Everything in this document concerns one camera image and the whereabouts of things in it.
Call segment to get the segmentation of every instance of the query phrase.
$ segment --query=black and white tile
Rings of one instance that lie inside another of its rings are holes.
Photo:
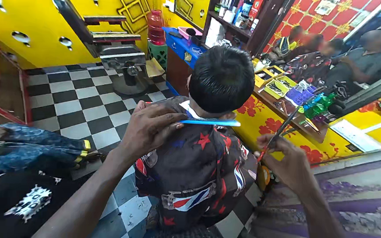
[[[121,70],[105,70],[100,63],[31,69],[28,92],[34,126],[73,139],[86,139],[92,150],[108,152],[123,138],[130,116],[140,100],[157,102],[173,97],[163,77],[148,80],[148,89],[139,95],[121,95],[113,90],[112,77]],[[72,172],[73,179],[97,170],[101,161]],[[254,184],[234,211],[216,225],[225,238],[249,230],[253,207],[261,197]],[[154,198],[138,197],[135,170],[130,167],[110,196],[91,237],[141,238],[145,218]]]

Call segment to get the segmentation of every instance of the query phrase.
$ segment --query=scissors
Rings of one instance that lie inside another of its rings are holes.
[[[299,108],[301,106],[298,106],[295,108],[295,111],[292,112],[286,121],[283,122],[283,124],[279,127],[279,129],[276,131],[274,136],[269,140],[266,146],[264,146],[263,151],[261,152],[260,156],[257,158],[257,162],[260,162],[262,160],[262,157],[267,152],[268,148],[272,148],[276,146],[276,141],[279,138],[280,134],[283,132],[283,130],[289,125],[290,121],[292,121],[292,118],[295,116],[295,114],[298,112]]]

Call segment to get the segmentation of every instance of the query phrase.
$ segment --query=comb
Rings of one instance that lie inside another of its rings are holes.
[[[220,120],[217,118],[194,118],[188,111],[186,111],[188,115],[187,120],[182,120],[179,122],[186,124],[199,124],[199,125],[219,125],[219,126],[229,126],[229,127],[240,127],[241,123],[236,120]]]

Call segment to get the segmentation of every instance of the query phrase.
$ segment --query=shelf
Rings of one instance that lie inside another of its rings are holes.
[[[239,32],[241,35],[243,36],[246,36],[248,38],[251,37],[251,31],[250,30],[242,30],[240,29],[239,27],[233,25],[233,24],[230,24],[228,22],[226,22],[225,20],[223,20],[223,18],[219,17],[219,14],[216,13],[215,11],[208,11],[208,14],[211,15],[212,17],[214,17],[214,19],[216,19],[218,22],[220,22],[223,26],[226,26],[226,27],[229,27],[229,28],[232,28],[234,29],[235,31]]]

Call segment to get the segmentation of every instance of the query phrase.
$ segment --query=barber chair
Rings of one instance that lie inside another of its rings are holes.
[[[70,0],[53,0],[58,11],[86,46],[94,58],[101,58],[106,70],[119,69],[123,76],[112,76],[114,90],[123,94],[137,94],[146,90],[145,53],[136,45],[140,35],[130,34],[122,22],[125,16],[80,17]],[[124,32],[92,32],[87,25],[99,25],[100,22],[118,24]]]

